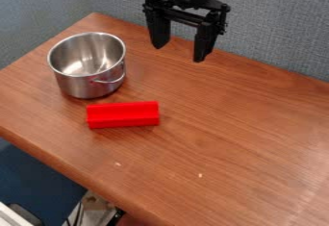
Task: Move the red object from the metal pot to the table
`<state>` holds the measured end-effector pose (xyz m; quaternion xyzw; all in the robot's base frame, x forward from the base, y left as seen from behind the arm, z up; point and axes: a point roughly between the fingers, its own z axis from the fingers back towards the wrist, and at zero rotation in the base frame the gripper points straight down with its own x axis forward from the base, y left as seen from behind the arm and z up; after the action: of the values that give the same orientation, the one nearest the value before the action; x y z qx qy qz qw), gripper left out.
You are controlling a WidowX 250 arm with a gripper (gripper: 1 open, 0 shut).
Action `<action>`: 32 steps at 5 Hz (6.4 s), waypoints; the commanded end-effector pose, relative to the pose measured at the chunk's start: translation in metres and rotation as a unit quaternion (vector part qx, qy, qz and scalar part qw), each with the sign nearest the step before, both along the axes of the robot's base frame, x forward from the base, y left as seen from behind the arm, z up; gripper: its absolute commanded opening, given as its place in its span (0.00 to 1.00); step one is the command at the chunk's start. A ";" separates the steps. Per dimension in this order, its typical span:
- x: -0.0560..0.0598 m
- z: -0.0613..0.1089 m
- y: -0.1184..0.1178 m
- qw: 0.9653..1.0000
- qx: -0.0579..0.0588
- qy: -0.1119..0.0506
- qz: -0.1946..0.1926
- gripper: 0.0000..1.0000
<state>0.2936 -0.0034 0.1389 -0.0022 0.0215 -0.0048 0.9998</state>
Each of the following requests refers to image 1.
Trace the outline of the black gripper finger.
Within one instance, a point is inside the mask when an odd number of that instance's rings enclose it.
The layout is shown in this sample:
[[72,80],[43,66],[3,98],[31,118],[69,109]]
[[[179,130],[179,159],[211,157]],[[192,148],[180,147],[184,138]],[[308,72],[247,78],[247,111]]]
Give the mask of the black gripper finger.
[[193,37],[193,61],[196,63],[201,62],[212,52],[216,36],[215,24],[203,22],[196,29]]
[[171,21],[160,10],[145,10],[149,41],[156,49],[160,49],[169,41]]

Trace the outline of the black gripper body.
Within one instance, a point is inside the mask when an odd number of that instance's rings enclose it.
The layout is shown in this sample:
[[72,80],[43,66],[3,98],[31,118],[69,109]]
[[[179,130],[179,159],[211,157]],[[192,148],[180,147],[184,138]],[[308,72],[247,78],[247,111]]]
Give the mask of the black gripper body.
[[145,0],[144,13],[152,26],[176,21],[197,27],[203,23],[224,28],[229,6],[217,0]]

